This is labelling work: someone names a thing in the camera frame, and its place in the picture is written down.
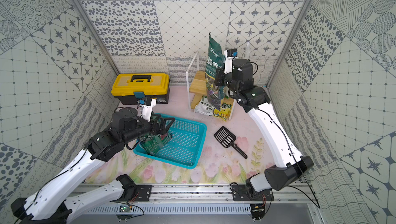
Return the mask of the teal plastic basket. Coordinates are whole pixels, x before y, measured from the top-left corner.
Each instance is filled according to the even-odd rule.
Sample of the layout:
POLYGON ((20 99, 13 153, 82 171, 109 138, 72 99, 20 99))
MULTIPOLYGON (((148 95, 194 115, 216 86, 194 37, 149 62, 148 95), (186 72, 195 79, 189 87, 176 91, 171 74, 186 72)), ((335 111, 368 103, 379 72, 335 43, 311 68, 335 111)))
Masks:
POLYGON ((142 157, 185 169, 194 169, 201 156, 206 131, 207 126, 203 123, 176 117, 169 130, 173 136, 158 153, 150 155, 141 145, 138 145, 133 152, 142 157))

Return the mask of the white green small fertilizer bag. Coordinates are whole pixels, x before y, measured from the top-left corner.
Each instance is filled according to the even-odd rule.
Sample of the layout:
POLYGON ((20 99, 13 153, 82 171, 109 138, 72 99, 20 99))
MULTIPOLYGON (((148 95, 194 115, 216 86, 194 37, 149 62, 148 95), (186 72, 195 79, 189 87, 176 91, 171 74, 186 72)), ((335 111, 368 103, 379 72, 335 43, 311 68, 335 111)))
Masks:
POLYGON ((194 113, 212 116, 215 108, 209 103, 207 96, 203 96, 194 108, 194 113))

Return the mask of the yellow small fertilizer bag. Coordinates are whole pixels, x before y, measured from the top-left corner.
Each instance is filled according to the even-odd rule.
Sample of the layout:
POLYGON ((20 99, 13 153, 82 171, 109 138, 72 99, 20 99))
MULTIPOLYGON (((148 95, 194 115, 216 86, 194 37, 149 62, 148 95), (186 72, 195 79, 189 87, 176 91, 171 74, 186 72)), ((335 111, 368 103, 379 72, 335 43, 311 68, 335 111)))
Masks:
POLYGON ((233 103, 234 100, 232 98, 223 99, 220 104, 220 110, 213 110, 213 116, 225 122, 228 121, 233 110, 233 103))

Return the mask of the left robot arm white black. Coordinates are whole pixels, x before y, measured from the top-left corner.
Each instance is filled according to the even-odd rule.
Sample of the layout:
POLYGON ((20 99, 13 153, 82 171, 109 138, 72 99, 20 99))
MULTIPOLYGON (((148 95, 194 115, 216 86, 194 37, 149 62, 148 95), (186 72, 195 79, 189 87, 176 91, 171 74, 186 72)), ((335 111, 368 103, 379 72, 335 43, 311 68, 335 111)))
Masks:
POLYGON ((129 202, 139 192, 130 176, 123 174, 93 191, 70 197, 70 194, 97 168, 148 135, 165 135, 175 119, 152 111, 145 120, 134 108, 121 108, 112 114, 109 125, 91 137, 76 158, 40 190, 11 204, 21 224, 69 224, 86 211, 111 201, 129 202))

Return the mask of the colourful green fertilizer bag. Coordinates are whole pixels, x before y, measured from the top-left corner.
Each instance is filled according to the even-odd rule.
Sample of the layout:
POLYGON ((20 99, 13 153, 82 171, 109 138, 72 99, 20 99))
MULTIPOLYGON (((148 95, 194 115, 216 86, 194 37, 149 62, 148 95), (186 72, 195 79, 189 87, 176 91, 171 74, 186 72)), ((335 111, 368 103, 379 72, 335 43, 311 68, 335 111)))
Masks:
POLYGON ((140 139, 138 139, 139 145, 146 151, 149 155, 157 154, 168 142, 172 139, 173 134, 167 132, 164 135, 152 135, 148 134, 140 139))

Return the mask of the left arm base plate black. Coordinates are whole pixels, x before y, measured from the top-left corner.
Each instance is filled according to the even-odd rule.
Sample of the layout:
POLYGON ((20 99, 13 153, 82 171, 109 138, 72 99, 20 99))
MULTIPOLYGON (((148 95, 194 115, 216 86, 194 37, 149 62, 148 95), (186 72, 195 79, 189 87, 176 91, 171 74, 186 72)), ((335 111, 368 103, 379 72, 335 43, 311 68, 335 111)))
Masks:
POLYGON ((133 201, 149 201, 152 185, 129 185, 123 191, 121 197, 117 201, 122 202, 133 202, 133 201))

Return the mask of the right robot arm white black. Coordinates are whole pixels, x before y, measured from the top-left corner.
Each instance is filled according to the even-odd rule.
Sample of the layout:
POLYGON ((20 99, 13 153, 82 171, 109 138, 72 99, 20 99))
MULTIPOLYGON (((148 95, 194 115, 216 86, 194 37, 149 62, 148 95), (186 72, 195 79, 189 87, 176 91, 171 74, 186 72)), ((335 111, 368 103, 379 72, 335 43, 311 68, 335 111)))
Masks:
POLYGON ((313 167, 313 160, 296 148, 279 124, 266 90, 254 84, 253 65, 247 59, 226 58, 225 66, 216 71, 215 84, 226 86, 230 97, 243 107, 265 138, 274 159, 274 166, 247 180, 254 193, 267 189, 279 191, 313 167))

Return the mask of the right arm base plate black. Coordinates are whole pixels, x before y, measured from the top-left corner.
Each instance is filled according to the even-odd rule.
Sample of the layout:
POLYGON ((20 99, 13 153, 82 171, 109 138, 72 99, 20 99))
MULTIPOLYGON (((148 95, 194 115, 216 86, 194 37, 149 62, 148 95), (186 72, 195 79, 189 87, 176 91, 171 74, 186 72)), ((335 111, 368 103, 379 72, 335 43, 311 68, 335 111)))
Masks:
POLYGON ((233 201, 269 202, 274 200, 271 189, 267 189, 262 192, 254 192, 245 184, 237 184, 233 182, 230 184, 230 190, 232 192, 233 201))

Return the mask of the tall dark green fertilizer bag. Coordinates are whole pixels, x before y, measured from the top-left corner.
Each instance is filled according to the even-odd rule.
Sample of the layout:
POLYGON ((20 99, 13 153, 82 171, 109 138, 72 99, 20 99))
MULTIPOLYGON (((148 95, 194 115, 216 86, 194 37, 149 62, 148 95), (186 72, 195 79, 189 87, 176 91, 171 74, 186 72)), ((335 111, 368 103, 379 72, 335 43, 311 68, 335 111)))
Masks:
POLYGON ((205 66, 206 93, 208 102, 220 111, 224 99, 224 86, 216 86, 217 70, 224 67, 225 57, 221 45, 209 33, 208 58, 205 66))

